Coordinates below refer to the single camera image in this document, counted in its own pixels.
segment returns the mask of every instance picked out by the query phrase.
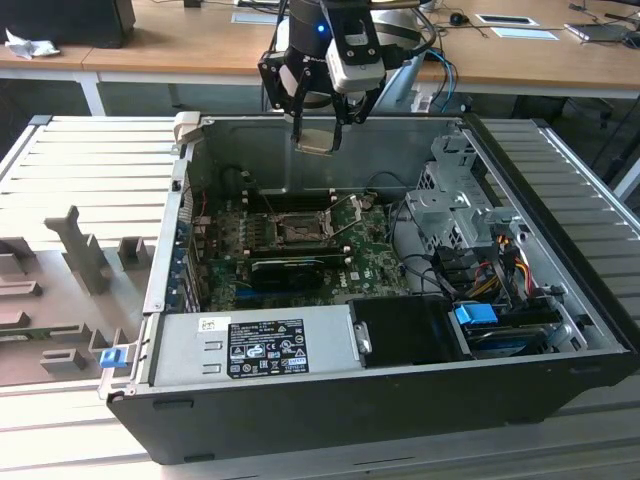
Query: side panel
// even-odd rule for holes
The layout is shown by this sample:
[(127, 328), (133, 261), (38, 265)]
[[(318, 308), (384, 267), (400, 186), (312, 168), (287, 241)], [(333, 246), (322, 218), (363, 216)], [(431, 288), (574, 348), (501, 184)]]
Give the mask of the side panel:
[(107, 405), (154, 461), (176, 464), (540, 422), (579, 393), (618, 383), (638, 368), (636, 358), (115, 394)]

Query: green circuit board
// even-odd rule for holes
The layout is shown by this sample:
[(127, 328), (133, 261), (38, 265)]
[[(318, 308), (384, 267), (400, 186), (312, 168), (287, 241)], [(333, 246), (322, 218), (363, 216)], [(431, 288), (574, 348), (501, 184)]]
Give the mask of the green circuit board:
[[(250, 284), (252, 260), (243, 254), (242, 242), (238, 240), (238, 231), (242, 230), (243, 220), (246, 223), (247, 214), (240, 206), (232, 206), (214, 215), (221, 234), (217, 242), (219, 255), (206, 261), (210, 311), (335, 305), (353, 298), (409, 293), (400, 262), (386, 241), (388, 221), (381, 205), (368, 204), (366, 210), (361, 211), (361, 220), (353, 223), (352, 202), (340, 202), (331, 210), (331, 223), (337, 232), (332, 240), (351, 246), (351, 262), (341, 268), (326, 269), (320, 288), (269, 294), (254, 292)], [(272, 238), (272, 230), (273, 227), (266, 227), (264, 235)]]

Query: yellow wire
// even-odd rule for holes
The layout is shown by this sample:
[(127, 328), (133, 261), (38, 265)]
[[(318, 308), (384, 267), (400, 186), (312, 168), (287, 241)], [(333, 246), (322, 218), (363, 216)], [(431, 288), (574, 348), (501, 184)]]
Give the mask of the yellow wire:
[(469, 296), (470, 297), (475, 297), (477, 295), (485, 293), (487, 290), (489, 290), (491, 287), (493, 287), (497, 283), (497, 281), (498, 281), (498, 277), (493, 277), (487, 283), (485, 283), (484, 285), (480, 286), (475, 292), (472, 292), (471, 295), (469, 295)]
[(522, 271), (522, 275), (524, 275), (524, 291), (528, 293), (529, 290), (529, 269), (523, 265), (522, 263), (516, 262), (516, 267), (518, 267)]

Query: white sticker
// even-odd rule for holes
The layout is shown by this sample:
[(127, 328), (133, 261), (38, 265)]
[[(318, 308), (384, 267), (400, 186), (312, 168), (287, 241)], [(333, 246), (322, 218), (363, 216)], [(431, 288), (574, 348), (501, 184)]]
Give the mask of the white sticker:
[(226, 330), (231, 317), (202, 317), (198, 321), (198, 333)]
[(0, 342), (25, 342), (29, 340), (26, 335), (5, 335), (0, 337)]

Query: paper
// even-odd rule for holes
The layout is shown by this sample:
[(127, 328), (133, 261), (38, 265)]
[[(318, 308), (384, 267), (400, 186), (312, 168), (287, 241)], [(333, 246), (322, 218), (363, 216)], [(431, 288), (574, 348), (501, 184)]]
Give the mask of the paper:
[(53, 43), (47, 40), (31, 41), (24, 38), (16, 37), (9, 30), (5, 30), (7, 41), (4, 46), (7, 47), (17, 57), (31, 60), (33, 57), (47, 57), (49, 55), (57, 55), (57, 50)]
[(553, 33), (546, 30), (532, 28), (501, 28), (492, 27), (491, 30), (500, 38), (528, 38), (532, 40), (558, 40)]

